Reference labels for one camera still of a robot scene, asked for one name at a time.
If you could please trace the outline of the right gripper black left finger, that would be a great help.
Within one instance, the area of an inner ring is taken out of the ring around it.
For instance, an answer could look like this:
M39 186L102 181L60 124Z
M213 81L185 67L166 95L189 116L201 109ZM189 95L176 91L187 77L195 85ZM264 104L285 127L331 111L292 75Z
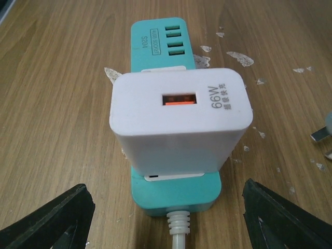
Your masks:
M1 230L1 248L85 248L95 210L85 184L77 184Z

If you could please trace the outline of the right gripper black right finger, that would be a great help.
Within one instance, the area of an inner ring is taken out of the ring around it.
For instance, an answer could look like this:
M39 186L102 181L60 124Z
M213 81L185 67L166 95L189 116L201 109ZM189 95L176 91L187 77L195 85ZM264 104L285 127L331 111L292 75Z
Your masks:
M252 248L331 248L331 225L251 178L244 219Z

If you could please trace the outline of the white 66W USB charger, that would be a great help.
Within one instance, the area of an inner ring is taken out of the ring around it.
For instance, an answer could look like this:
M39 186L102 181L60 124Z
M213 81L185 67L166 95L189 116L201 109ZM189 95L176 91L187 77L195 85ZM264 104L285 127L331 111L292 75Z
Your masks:
M109 124L141 176L219 171L252 120L228 68L127 73L113 85Z

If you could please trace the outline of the teal power strip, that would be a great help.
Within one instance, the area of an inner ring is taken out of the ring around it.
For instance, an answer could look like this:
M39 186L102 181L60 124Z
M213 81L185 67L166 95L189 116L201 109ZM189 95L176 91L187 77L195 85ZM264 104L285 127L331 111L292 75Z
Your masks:
M131 71L184 66L195 69L186 22L177 17L142 20L131 26ZM196 177L143 177L131 169L131 194L148 216L208 210L218 198L218 172Z

